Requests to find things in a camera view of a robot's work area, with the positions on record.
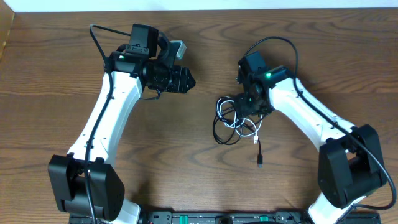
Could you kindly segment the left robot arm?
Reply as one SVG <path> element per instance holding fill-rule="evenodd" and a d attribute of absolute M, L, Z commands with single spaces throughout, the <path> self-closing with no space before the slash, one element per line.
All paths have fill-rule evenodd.
<path fill-rule="evenodd" d="M 152 26 L 134 24 L 129 42 L 103 56 L 101 92 L 88 121 L 64 156 L 52 156 L 48 173 L 57 208 L 70 223 L 147 223 L 125 196 L 114 165 L 119 141 L 145 89 L 186 93 L 195 86 L 187 67 L 175 64 L 186 45 Z"/>

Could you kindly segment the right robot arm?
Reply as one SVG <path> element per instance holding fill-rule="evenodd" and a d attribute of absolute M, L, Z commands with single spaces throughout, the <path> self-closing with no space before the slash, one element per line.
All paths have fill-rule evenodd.
<path fill-rule="evenodd" d="M 374 128 L 344 120 L 312 96 L 285 66 L 267 66 L 259 52 L 238 62 L 243 93 L 235 98 L 237 117 L 288 117 L 311 140 L 318 155 L 321 194 L 309 207 L 313 223 L 338 223 L 351 208 L 386 184 L 379 136 Z"/>

